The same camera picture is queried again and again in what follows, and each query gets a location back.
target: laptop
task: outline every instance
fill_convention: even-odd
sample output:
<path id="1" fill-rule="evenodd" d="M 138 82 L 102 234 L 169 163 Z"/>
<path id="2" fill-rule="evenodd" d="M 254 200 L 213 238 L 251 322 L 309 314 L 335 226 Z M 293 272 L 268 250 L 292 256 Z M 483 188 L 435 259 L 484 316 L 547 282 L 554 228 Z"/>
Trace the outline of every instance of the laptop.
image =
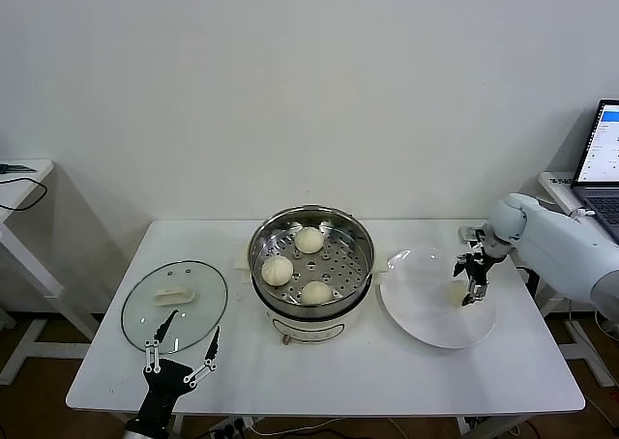
<path id="1" fill-rule="evenodd" d="M 600 101 L 572 190 L 619 243 L 619 101 Z"/>

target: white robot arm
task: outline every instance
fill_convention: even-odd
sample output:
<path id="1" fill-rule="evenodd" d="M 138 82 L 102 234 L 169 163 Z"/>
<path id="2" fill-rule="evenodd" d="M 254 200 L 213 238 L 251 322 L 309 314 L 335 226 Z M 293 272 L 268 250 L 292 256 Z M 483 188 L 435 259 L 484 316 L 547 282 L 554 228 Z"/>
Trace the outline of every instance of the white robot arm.
<path id="1" fill-rule="evenodd" d="M 486 271 L 517 249 L 556 291 L 619 322 L 619 246 L 597 231 L 550 212 L 532 197 L 510 194 L 492 210 L 478 237 L 478 251 L 461 255 L 455 269 L 455 275 L 466 270 L 469 276 L 464 305 L 484 297 Z"/>

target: glass lid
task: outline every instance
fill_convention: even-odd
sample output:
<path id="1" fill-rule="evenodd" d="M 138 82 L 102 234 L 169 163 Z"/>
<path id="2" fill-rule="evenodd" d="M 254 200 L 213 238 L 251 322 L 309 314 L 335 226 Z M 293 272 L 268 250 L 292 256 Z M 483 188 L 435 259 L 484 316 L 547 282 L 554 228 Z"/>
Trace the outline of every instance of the glass lid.
<path id="1" fill-rule="evenodd" d="M 168 263 L 140 281 L 125 301 L 123 333 L 144 350 L 158 327 L 174 310 L 178 313 L 160 345 L 160 353 L 178 352 L 205 338 L 220 321 L 228 290 L 215 268 L 187 260 Z"/>

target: laptop keyboard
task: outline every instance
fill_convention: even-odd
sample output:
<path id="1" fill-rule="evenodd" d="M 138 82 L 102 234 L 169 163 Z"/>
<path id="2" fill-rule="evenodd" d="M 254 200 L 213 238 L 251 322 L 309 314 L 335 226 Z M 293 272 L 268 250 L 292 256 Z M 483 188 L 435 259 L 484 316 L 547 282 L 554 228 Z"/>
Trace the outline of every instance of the laptop keyboard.
<path id="1" fill-rule="evenodd" d="M 619 224 L 619 197 L 587 197 L 601 216 L 610 224 Z"/>

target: floor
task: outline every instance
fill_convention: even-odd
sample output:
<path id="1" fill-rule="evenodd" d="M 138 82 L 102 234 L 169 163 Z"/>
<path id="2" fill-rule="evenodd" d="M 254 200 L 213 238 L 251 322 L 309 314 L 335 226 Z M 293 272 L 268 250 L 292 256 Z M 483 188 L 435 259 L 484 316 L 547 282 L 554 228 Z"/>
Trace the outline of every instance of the floor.
<path id="1" fill-rule="evenodd" d="M 619 377 L 619 344 L 602 334 L 593 318 L 577 318 L 598 348 L 615 377 Z M 11 355 L 21 334 L 26 330 L 29 319 L 18 318 L 14 330 L 0 331 L 0 366 Z M 561 321 L 549 320 L 558 343 L 570 342 L 570 337 Z M 84 337 L 64 320 L 51 320 L 40 340 L 56 342 L 85 342 Z M 65 405 L 65 395 L 79 368 L 80 361 L 29 359 L 11 386 L 0 386 L 0 425 L 9 439 L 63 438 L 63 439 L 115 439 L 123 437 L 124 426 L 116 418 L 104 413 L 78 412 Z M 619 424 L 619 401 L 611 397 L 615 389 L 600 388 L 584 362 L 570 362 L 575 378 L 583 390 L 610 417 Z M 183 435 L 194 439 L 220 418 L 189 417 L 183 428 Z M 273 432 L 292 427 L 319 424 L 321 419 L 270 418 L 260 422 L 256 429 Z M 398 425 L 410 439 L 456 439 L 457 425 L 454 419 L 397 419 Z M 614 435 L 610 425 L 591 405 L 571 415 L 545 415 L 532 420 L 543 439 L 610 439 Z M 330 424 L 336 431 L 352 437 L 373 439 L 397 439 L 402 436 L 385 419 L 348 419 Z M 248 439 L 260 436 L 253 432 Z M 324 432 L 316 439 L 336 438 Z M 504 434 L 504 438 L 513 437 Z M 519 438 L 534 439 L 534 430 L 528 424 L 520 426 Z"/>

